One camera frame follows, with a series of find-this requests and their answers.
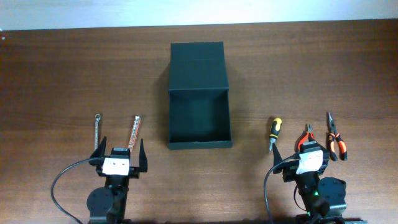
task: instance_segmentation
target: white wall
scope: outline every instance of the white wall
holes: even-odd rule
[[[0,0],[3,30],[397,17],[398,0]]]

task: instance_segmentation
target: box lid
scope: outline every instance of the box lid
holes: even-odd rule
[[[171,44],[169,91],[212,88],[229,88],[224,44]]]

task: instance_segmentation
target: green box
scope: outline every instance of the green box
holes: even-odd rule
[[[171,44],[169,149],[232,147],[222,42]]]

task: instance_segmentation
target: pliers handle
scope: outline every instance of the pliers handle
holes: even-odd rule
[[[307,125],[307,130],[305,131],[305,135],[304,137],[298,142],[297,144],[297,148],[298,148],[298,152],[300,152],[300,146],[305,142],[305,140],[309,140],[309,141],[315,141],[315,138],[313,136],[312,133],[312,126],[311,124]]]
[[[340,149],[340,159],[346,161],[347,160],[347,147],[346,144],[343,141],[343,138],[341,138],[341,134],[334,134],[334,133],[329,133],[328,137],[328,145],[330,149],[330,158],[333,161],[337,161],[338,158],[336,156],[335,152],[335,140],[338,143],[338,147]]]

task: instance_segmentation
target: pliers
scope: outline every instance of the pliers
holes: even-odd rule
[[[300,152],[300,146],[305,142],[305,140],[309,141],[315,141],[315,138],[313,137],[312,133],[312,126],[311,124],[307,124],[307,130],[305,132],[305,136],[298,142],[297,147],[298,147],[298,152]]]
[[[338,143],[338,147],[340,149],[340,159],[343,161],[347,160],[347,147],[346,144],[344,143],[343,139],[341,138],[341,134],[337,133],[336,131],[336,125],[331,117],[331,114],[327,112],[328,115],[328,129],[329,129],[329,137],[328,137],[328,145],[329,145],[329,150],[330,150],[330,158],[333,161],[337,161],[338,158],[335,153],[335,139]]]

